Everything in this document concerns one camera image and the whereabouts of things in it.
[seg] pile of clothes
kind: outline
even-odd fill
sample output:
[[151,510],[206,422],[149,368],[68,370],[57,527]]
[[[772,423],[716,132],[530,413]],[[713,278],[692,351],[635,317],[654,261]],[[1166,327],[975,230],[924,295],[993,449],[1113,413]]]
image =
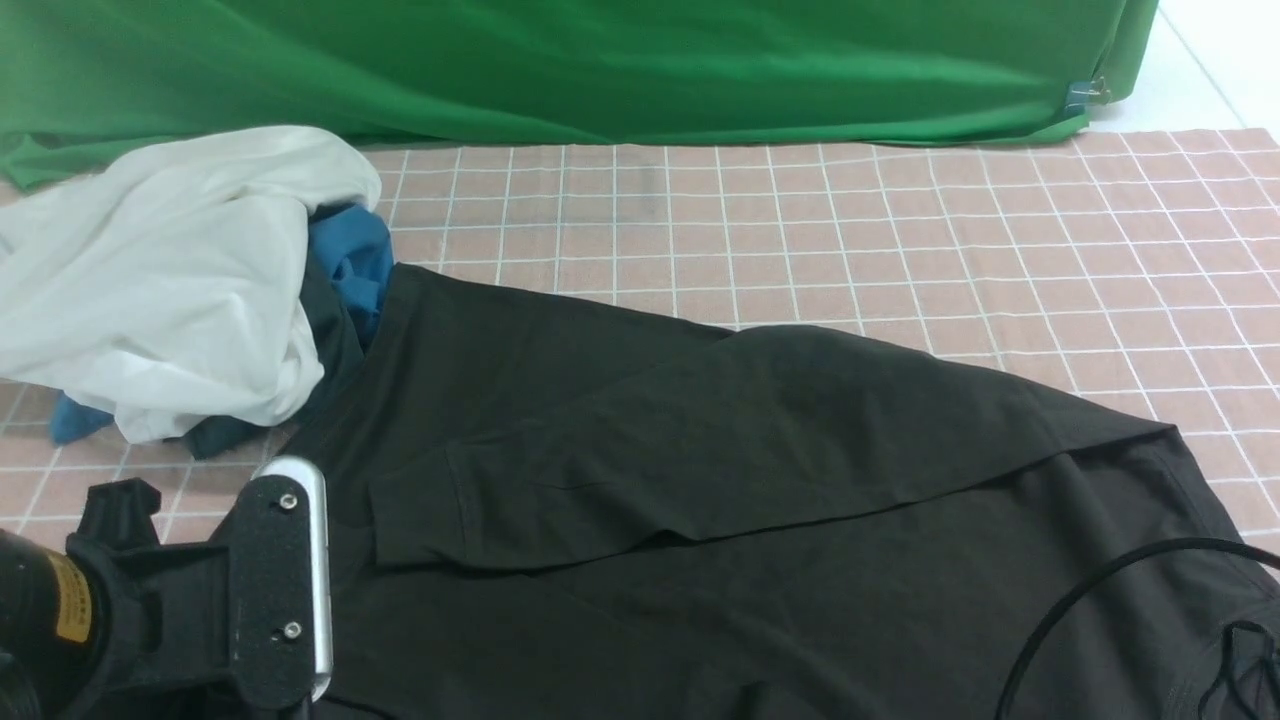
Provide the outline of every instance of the pile of clothes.
[[325,131],[131,152],[0,208],[0,377],[61,391],[65,445],[116,423],[207,459],[340,389],[394,263],[378,172]]

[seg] black t-shirt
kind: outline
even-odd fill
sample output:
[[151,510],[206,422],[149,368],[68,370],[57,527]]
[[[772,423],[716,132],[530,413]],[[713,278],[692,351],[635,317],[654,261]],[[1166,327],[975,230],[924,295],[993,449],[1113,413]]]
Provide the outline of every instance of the black t-shirt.
[[[284,452],[329,488],[333,720],[988,719],[1080,577],[1239,539],[1169,425],[833,331],[411,266]],[[1277,589],[1212,553],[1130,568],[1014,717],[1193,719],[1224,624],[1280,628]]]

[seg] green backdrop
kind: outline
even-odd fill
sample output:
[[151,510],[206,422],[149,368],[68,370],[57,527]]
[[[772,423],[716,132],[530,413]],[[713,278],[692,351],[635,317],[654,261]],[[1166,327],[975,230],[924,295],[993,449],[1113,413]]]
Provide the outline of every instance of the green backdrop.
[[275,123],[353,141],[1061,140],[1157,0],[0,0],[0,170]]

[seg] white grid line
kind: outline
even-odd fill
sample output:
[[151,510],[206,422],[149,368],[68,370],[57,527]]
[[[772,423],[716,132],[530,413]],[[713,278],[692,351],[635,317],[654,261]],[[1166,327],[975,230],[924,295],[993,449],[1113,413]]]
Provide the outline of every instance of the white grid line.
[[[840,214],[836,213],[836,199],[832,197],[832,195],[831,195],[831,176],[827,173],[827,156],[826,156],[826,154],[823,151],[823,146],[822,145],[818,146],[818,167],[822,168],[822,182],[823,182],[823,186],[827,188],[827,204],[831,208],[831,218],[832,218],[832,222],[836,225],[836,242],[840,243],[840,252],[837,252],[835,255],[838,255],[840,264],[844,265],[844,269],[845,269],[845,282],[849,283],[849,295],[850,295],[850,299],[854,302],[854,315],[856,316],[856,322],[858,322],[858,334],[865,336],[867,334],[867,323],[863,319],[863,310],[861,310],[861,304],[858,301],[858,292],[854,291],[854,272],[849,269],[849,255],[845,254],[849,250],[849,243],[845,242],[845,228],[840,224]],[[782,238],[782,242],[786,243],[786,237]],[[788,269],[791,268],[791,256],[792,255],[803,256],[803,255],[808,255],[808,254],[788,252],[788,255],[787,255],[787,268]],[[815,286],[806,284],[805,287],[815,287]],[[799,314],[799,311],[800,311],[800,304],[797,302],[796,304],[796,313]]]
[[[879,156],[879,146],[873,145],[872,159],[876,160],[878,156]],[[881,172],[881,165],[878,161],[876,163],[876,179],[879,181],[881,200],[884,202],[884,208],[888,211],[890,217],[892,218],[893,206],[890,205],[888,192],[884,190],[884,173]],[[924,347],[931,354],[933,354],[933,336],[929,334],[929,324],[924,322],[924,306],[920,305],[920,295],[915,291],[914,278],[911,277],[913,275],[911,264],[906,261],[906,252],[902,246],[902,233],[899,231],[896,222],[890,222],[890,227],[893,229],[893,243],[897,245],[899,259],[902,261],[902,270],[906,273],[906,283],[911,288],[911,304],[915,307],[916,316],[920,318],[918,322],[920,323],[920,331],[924,333]]]
[[[730,232],[728,232],[728,200],[727,200],[728,195],[724,193],[724,170],[722,169],[722,165],[723,165],[723,163],[721,161],[719,147],[717,147],[716,149],[716,184],[719,187],[719,191],[721,191],[721,222],[719,222],[719,225],[721,225],[721,232],[724,233],[724,255],[726,255],[724,261],[728,263],[728,288],[733,293],[733,296],[732,296],[732,300],[733,300],[733,302],[732,302],[732,305],[733,305],[733,329],[741,329],[741,327],[742,327],[742,316],[741,316],[741,314],[739,313],[739,309],[737,309],[737,282],[735,281],[735,277],[733,277],[733,240],[731,238]],[[667,188],[671,190],[669,178],[668,178],[668,182],[667,182]],[[787,242],[787,240],[786,240],[786,237],[783,237],[782,238],[782,247],[786,247],[786,242]]]
[[[787,242],[787,223],[782,218],[782,197],[780,197],[778,192],[777,192],[777,190],[778,190],[778,174],[773,169],[773,149],[767,146],[764,149],[764,155],[765,155],[765,158],[768,158],[768,163],[769,163],[769,165],[768,165],[768,168],[769,168],[769,187],[773,188],[773,211],[778,214],[778,237],[782,238],[782,249],[783,250],[790,250],[791,245]],[[831,219],[832,219],[832,222],[836,220],[835,213],[832,213]],[[791,290],[791,311],[792,311],[792,316],[796,320],[799,320],[800,319],[800,296],[796,292],[795,275],[791,273],[791,260],[787,259],[787,258],[783,258],[782,266],[787,269],[787,287]],[[754,290],[760,290],[759,287],[755,287],[755,286],[753,286],[753,288]],[[850,295],[852,295],[854,288],[850,287],[849,292],[850,292]],[[737,302],[737,293],[736,292],[733,293],[733,302]]]

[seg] blue cloth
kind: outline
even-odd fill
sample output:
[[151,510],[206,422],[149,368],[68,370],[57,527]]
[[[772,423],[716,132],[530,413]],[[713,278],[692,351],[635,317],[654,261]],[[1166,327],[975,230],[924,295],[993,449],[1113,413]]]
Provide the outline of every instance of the blue cloth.
[[347,306],[361,347],[369,350],[378,333],[383,299],[396,263],[387,223],[353,205],[312,222],[310,236],[311,254]]
[[[387,223],[365,208],[352,205],[317,213],[307,236],[311,255],[324,268],[351,314],[360,346],[369,350],[378,334],[383,299],[387,297],[392,265],[396,263]],[[65,393],[59,393],[49,423],[49,437],[56,445],[68,445],[96,433],[111,421],[109,413],[86,407]]]
[[110,413],[86,407],[59,392],[54,416],[49,421],[49,437],[55,445],[72,443],[110,425],[111,420]]

